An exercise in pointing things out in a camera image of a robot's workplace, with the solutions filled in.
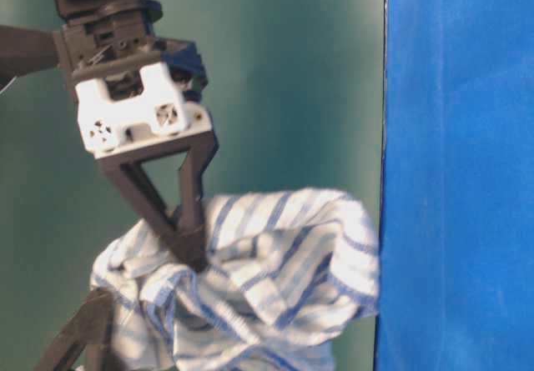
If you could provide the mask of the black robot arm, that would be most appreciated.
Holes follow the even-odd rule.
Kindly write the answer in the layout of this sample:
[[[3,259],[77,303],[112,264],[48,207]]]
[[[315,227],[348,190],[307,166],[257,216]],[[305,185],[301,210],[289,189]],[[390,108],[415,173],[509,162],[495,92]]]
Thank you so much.
[[[202,176],[218,148],[194,43],[154,35],[154,0],[55,0],[55,32],[1,29],[1,86],[60,68],[84,147],[171,253],[205,268]]]

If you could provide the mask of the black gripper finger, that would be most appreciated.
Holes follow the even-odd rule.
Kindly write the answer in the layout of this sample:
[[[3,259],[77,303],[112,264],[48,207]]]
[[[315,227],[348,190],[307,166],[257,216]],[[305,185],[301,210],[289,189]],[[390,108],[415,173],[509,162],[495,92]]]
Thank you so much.
[[[53,339],[33,369],[70,370],[80,354],[85,352],[90,319],[96,306],[103,301],[111,302],[111,293],[104,288],[94,289]]]
[[[121,370],[121,360],[112,350],[113,303],[103,301],[96,306],[89,324],[85,349],[85,369]]]

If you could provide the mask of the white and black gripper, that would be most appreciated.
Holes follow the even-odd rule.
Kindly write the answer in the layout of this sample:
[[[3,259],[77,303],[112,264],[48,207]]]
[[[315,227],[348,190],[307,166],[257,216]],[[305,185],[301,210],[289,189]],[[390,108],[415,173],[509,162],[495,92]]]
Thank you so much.
[[[196,272],[207,266],[202,176],[218,149],[201,103],[207,84],[190,41],[150,37],[126,57],[106,60],[106,45],[65,72],[78,105],[85,149],[164,245]],[[142,164],[186,153],[179,168],[178,217]]]

